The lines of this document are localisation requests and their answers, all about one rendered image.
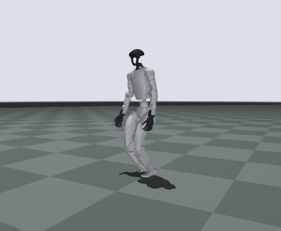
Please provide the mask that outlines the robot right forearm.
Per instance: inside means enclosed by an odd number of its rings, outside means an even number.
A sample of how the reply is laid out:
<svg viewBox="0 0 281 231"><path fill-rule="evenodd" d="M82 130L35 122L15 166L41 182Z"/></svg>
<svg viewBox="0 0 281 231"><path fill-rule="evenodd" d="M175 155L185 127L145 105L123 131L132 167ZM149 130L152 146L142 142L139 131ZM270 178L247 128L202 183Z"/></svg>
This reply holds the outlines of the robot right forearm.
<svg viewBox="0 0 281 231"><path fill-rule="evenodd" d="M126 114L127 113L127 110L129 108L130 102L131 102L131 99L125 95L125 101L124 101L124 104L122 106L122 109L123 109L122 114Z"/></svg>

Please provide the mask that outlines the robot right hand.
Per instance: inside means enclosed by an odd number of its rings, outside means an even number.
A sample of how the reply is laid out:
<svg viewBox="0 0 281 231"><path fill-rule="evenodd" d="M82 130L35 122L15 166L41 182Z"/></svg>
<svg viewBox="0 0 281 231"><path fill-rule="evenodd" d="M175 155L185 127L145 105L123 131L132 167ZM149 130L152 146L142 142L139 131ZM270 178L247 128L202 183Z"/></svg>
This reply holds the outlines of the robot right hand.
<svg viewBox="0 0 281 231"><path fill-rule="evenodd" d="M125 114L122 114L122 112L123 112L123 109L121 109L120 115L118 115L115 118L115 126L117 126L117 127L121 127L121 124L122 124L122 121L123 121L123 116L125 116Z"/></svg>

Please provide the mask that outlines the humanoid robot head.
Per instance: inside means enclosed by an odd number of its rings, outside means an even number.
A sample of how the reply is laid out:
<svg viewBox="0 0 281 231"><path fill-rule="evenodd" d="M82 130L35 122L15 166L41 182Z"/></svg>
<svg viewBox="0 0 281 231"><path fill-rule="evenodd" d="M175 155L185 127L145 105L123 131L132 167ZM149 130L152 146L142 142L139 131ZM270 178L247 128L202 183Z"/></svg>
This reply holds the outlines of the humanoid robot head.
<svg viewBox="0 0 281 231"><path fill-rule="evenodd" d="M134 66L136 66L136 69L135 69L135 70L140 69L140 68L139 68L140 66L143 67L142 63L139 63L139 62L138 62L140 56L143 56L143 55L144 55L144 52L143 52L142 50L140 50L140 49L135 49L135 50L133 50L133 51L131 51L131 52L129 53L129 56L130 56L130 58L131 58L132 64L133 64ZM135 58L135 57L136 57L136 63L133 62L133 58Z"/></svg>

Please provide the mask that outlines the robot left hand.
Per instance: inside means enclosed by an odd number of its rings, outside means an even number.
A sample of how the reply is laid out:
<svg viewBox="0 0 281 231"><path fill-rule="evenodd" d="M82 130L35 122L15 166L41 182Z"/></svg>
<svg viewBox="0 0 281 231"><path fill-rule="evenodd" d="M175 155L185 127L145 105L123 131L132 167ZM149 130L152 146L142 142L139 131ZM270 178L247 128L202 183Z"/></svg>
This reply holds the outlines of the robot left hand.
<svg viewBox="0 0 281 231"><path fill-rule="evenodd" d="M144 125L146 123L146 126L143 128L143 129L146 129L144 131L150 131L153 128L153 117L154 117L154 115L151 115L151 112L152 111L149 110L147 120L144 123L142 123L142 125Z"/></svg>

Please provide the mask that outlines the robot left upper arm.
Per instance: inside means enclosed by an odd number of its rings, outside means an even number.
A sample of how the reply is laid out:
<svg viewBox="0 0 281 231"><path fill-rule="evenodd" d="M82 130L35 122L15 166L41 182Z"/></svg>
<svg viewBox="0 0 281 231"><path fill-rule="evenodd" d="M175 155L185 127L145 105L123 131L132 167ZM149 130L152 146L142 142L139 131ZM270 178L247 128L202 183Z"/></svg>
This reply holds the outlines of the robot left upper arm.
<svg viewBox="0 0 281 231"><path fill-rule="evenodd" d="M156 87L156 81L155 81L155 72L153 69L144 69L144 75L147 77L148 79L148 83L149 83L149 86L151 87L151 89L149 90L148 94L149 96L152 97L152 90L153 89L156 89L157 90L157 87Z"/></svg>

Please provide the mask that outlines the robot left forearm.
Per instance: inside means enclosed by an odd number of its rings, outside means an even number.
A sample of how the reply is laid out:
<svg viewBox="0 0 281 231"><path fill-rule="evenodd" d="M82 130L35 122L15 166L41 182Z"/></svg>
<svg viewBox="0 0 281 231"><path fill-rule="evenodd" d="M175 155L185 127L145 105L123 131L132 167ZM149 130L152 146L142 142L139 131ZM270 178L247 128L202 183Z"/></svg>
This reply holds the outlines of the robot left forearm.
<svg viewBox="0 0 281 231"><path fill-rule="evenodd" d="M155 115L155 110L156 110L156 101L158 99L158 94L157 94L157 90L153 89L152 90L152 97L150 97L150 106L149 106L149 110L151 110L151 115Z"/></svg>

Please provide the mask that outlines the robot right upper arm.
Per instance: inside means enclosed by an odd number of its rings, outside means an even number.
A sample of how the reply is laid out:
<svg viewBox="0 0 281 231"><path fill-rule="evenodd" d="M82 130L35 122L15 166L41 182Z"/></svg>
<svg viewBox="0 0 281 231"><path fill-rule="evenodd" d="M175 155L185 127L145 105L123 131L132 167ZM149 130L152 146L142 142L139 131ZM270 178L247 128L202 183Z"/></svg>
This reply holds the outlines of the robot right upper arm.
<svg viewBox="0 0 281 231"><path fill-rule="evenodd" d="M133 92L133 88L132 88L132 84L131 84L130 73L127 74L128 91L126 91L126 96L132 98L134 96L134 92Z"/></svg>

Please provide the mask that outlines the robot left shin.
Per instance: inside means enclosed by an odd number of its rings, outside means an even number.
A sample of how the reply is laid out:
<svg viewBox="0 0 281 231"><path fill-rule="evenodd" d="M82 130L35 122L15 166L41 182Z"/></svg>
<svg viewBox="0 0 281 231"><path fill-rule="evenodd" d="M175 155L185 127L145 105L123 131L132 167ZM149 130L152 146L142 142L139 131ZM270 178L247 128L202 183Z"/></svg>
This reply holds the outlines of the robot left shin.
<svg viewBox="0 0 281 231"><path fill-rule="evenodd" d="M146 152L145 148L141 146L141 148L138 150L139 155L134 154L136 158L139 160L139 162L148 170L154 172L154 168L152 167L152 164L150 162L150 158L148 153Z"/></svg>

